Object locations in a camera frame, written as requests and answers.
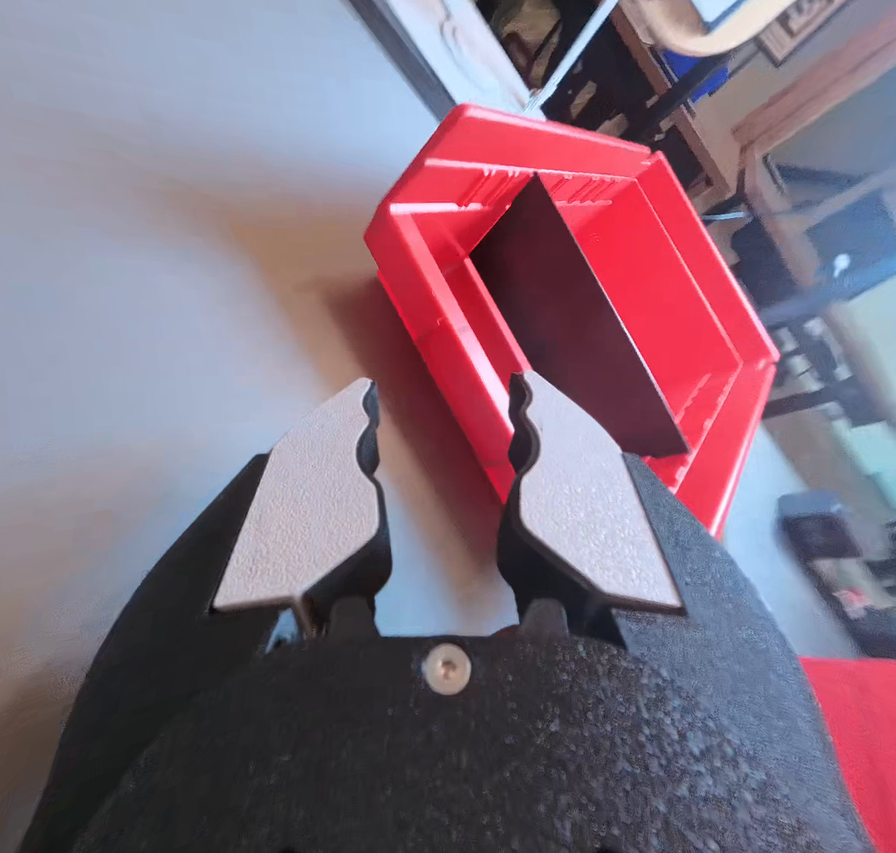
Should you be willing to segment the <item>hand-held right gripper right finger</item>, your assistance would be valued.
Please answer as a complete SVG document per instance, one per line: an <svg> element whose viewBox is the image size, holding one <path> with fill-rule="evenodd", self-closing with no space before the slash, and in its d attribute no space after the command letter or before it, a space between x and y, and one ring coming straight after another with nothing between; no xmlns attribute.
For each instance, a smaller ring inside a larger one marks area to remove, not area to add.
<svg viewBox="0 0 896 853"><path fill-rule="evenodd" d="M685 613L626 455L535 371L511 376L511 489L497 567L521 627L618 635L613 612Z"/></svg>

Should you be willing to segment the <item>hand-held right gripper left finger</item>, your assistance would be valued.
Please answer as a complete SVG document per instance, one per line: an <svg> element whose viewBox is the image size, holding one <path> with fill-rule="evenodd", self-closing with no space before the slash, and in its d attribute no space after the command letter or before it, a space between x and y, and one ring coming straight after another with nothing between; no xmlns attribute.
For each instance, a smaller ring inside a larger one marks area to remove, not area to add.
<svg viewBox="0 0 896 853"><path fill-rule="evenodd" d="M376 478L379 401L361 377L271 449L216 590L223 613L290 608L307 638L377 635L375 599L392 573Z"/></svg>

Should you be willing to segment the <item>black bin divider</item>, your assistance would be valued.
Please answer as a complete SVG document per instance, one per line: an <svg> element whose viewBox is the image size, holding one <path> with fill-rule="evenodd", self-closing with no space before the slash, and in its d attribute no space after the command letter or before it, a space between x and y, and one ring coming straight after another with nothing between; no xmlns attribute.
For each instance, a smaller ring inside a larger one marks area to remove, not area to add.
<svg viewBox="0 0 896 853"><path fill-rule="evenodd" d="M539 174L471 252L533 371L621 449L688 454L665 395Z"/></svg>

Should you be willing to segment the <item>red plastic bin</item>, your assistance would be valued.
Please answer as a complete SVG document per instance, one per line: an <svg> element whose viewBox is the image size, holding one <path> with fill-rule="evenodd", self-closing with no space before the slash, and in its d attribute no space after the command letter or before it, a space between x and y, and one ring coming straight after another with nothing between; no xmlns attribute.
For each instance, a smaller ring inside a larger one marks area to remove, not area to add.
<svg viewBox="0 0 896 853"><path fill-rule="evenodd" d="M556 122L454 108L377 206L377 276L505 502L511 375L531 361L472 261L541 180L689 447L647 457L716 538L761 423L777 349L661 153Z"/></svg>

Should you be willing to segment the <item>dark box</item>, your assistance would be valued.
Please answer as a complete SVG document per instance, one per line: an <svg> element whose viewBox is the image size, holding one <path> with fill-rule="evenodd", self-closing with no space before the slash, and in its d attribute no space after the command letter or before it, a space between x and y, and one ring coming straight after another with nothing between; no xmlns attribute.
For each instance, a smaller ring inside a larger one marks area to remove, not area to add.
<svg viewBox="0 0 896 853"><path fill-rule="evenodd" d="M894 659L894 522L883 526L885 553L868 556L852 513L833 492L781 496L777 518L792 555L859 652Z"/></svg>

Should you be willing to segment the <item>red flat object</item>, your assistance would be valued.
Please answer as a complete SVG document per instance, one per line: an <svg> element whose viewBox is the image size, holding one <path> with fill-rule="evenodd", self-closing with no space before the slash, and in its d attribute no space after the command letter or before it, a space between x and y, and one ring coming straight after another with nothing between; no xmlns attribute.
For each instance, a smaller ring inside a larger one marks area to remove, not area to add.
<svg viewBox="0 0 896 853"><path fill-rule="evenodd" d="M875 849L895 850L895 661L801 657Z"/></svg>

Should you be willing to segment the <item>blue box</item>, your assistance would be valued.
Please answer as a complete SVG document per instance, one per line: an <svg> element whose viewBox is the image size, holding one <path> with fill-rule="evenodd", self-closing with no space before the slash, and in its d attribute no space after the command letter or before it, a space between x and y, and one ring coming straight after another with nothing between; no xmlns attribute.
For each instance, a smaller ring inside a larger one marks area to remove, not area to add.
<svg viewBox="0 0 896 853"><path fill-rule="evenodd" d="M696 56L687 56L678 52L662 49L660 51L662 61L668 70L669 77L676 83L690 73L699 63L704 62L705 58ZM724 53L710 57L713 63L713 69L709 75L706 75L702 82L694 86L689 92L689 100L696 102L702 98L711 97L716 93L730 77L729 61L731 54Z"/></svg>

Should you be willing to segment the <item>wooden table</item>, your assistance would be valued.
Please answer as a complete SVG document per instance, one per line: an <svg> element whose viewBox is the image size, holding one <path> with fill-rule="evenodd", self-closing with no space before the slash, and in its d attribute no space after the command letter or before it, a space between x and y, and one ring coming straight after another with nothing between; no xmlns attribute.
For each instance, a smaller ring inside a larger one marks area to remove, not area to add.
<svg viewBox="0 0 896 853"><path fill-rule="evenodd" d="M741 146L745 200L778 246L802 294L812 292L811 282L820 265L807 236L809 228L875 190L893 190L894 166L798 215L789 211L764 159L779 145L876 83L894 64L895 17L891 10L877 25L815 60L786 89L735 127L735 140Z"/></svg>

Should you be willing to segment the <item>metal rod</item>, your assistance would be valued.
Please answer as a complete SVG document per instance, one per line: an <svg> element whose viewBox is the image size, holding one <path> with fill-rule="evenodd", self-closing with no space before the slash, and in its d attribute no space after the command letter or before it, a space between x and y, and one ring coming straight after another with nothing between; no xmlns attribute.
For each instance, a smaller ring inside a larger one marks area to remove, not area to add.
<svg viewBox="0 0 896 853"><path fill-rule="evenodd" d="M546 79L543 86L529 97L523 108L523 115L543 117L541 112L542 106L554 95L565 76L575 67L588 42L598 33L620 1L600 0L588 22L583 25L577 37L563 53L554 71Z"/></svg>

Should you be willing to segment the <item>white furniture piece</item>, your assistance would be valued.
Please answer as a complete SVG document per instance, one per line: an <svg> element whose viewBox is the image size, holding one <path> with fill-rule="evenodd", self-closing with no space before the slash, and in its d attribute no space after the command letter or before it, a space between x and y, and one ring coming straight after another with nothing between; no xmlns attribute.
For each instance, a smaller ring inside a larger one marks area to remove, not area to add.
<svg viewBox="0 0 896 853"><path fill-rule="evenodd" d="M473 0L384 0L455 105L524 113L530 89Z"/></svg>

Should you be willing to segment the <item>framed patterned picture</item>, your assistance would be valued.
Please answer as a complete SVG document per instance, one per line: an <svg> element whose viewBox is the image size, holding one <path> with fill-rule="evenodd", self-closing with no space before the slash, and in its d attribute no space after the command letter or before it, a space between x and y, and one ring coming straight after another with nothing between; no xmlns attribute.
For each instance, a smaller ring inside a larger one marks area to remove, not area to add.
<svg viewBox="0 0 896 853"><path fill-rule="evenodd" d="M757 50L780 67L852 1L796 0L757 36Z"/></svg>

